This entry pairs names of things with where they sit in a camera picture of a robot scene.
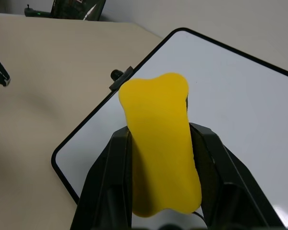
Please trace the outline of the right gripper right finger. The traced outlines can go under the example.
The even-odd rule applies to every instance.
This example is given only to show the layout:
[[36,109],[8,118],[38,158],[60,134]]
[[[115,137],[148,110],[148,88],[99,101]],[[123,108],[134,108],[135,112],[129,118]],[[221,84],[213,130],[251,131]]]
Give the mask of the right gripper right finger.
[[205,224],[210,230],[268,230],[285,226],[257,181],[211,129],[191,123]]

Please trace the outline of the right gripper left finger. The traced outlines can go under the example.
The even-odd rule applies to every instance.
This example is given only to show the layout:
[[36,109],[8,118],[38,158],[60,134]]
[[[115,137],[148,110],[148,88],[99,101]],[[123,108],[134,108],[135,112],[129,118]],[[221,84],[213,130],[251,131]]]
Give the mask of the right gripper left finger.
[[132,136],[113,133],[84,182],[72,230],[127,230],[132,226]]

